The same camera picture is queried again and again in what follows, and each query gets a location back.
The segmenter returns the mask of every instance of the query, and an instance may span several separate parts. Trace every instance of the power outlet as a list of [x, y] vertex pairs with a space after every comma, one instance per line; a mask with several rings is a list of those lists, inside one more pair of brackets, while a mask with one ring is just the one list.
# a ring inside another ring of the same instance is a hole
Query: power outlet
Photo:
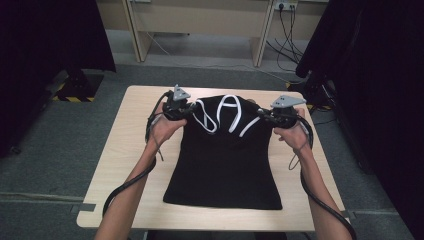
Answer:
[[283, 4], [283, 11], [294, 11], [297, 8], [298, 0], [276, 0], [275, 10], [280, 10], [280, 4]]

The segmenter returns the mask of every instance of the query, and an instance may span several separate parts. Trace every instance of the wooden desk panel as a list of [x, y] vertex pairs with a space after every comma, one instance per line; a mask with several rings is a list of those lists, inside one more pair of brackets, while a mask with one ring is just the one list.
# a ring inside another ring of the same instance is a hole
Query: wooden desk panel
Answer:
[[[282, 92], [185, 88], [192, 95], [190, 101], [200, 97], [223, 94], [254, 99], [260, 106], [268, 107]], [[144, 148], [147, 117], [159, 97], [173, 87], [129, 87], [116, 116], [96, 172], [84, 199], [86, 204], [96, 204], [93, 212], [81, 211], [78, 225], [96, 228], [101, 221], [103, 204], [110, 192], [123, 183]], [[299, 93], [285, 94], [301, 97]], [[312, 123], [309, 114], [306, 119]], [[162, 201], [179, 155], [183, 129], [166, 142], [162, 148], [165, 161], [158, 162], [150, 173], [140, 201], [133, 228], [178, 230], [239, 230], [239, 231], [313, 231], [308, 199], [301, 184], [298, 166], [288, 170], [292, 150], [272, 135], [269, 159], [283, 210], [217, 209], [167, 204]], [[315, 133], [314, 154], [324, 181], [341, 210], [344, 210], [333, 176]]]

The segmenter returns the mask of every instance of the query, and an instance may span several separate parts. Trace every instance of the black stand base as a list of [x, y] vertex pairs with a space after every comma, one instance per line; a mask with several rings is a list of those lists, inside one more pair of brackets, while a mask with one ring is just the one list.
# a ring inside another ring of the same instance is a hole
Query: black stand base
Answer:
[[103, 77], [100, 74], [84, 74], [81, 78], [68, 77], [56, 92], [53, 100], [92, 102]]

